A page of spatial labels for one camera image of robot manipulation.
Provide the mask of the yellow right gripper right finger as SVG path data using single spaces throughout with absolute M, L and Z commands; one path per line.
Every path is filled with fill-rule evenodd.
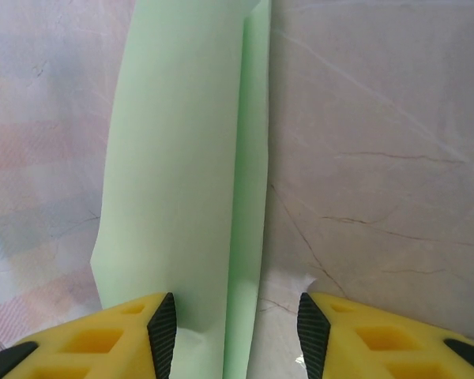
M 474 378 L 474 342 L 434 325 L 304 292 L 297 334 L 309 378 Z

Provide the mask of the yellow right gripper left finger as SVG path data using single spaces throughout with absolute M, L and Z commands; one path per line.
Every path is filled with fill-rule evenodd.
M 174 295 L 148 295 L 0 351 L 0 378 L 167 378 L 176 332 Z

